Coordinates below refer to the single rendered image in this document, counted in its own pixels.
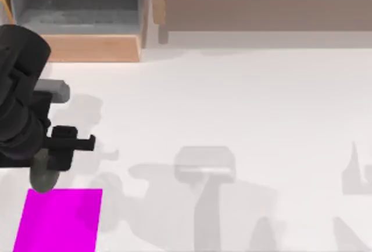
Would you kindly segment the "open wooden shelf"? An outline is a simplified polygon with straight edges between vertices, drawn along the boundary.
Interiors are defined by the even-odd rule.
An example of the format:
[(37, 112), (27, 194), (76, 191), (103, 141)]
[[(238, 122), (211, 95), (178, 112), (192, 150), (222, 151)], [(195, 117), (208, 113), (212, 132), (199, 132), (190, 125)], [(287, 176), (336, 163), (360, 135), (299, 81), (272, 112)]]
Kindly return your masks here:
[(372, 31), (372, 0), (152, 0), (160, 42), (179, 32)]

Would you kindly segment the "flat magenta square mat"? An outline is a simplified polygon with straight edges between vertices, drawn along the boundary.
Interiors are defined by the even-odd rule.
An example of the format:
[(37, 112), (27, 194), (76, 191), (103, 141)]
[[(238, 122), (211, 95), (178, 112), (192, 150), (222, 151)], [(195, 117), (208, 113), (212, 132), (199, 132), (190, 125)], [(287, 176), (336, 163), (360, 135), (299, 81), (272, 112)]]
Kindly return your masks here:
[(28, 190), (13, 252), (95, 252), (102, 189)]

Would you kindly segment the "grey pierced drawer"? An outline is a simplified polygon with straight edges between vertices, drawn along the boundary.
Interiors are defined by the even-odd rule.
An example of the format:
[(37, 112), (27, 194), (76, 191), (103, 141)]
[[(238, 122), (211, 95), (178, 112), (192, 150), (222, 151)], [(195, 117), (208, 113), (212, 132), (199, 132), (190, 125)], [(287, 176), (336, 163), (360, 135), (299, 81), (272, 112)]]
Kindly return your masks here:
[(10, 0), (15, 23), (40, 35), (134, 35), (145, 0)]

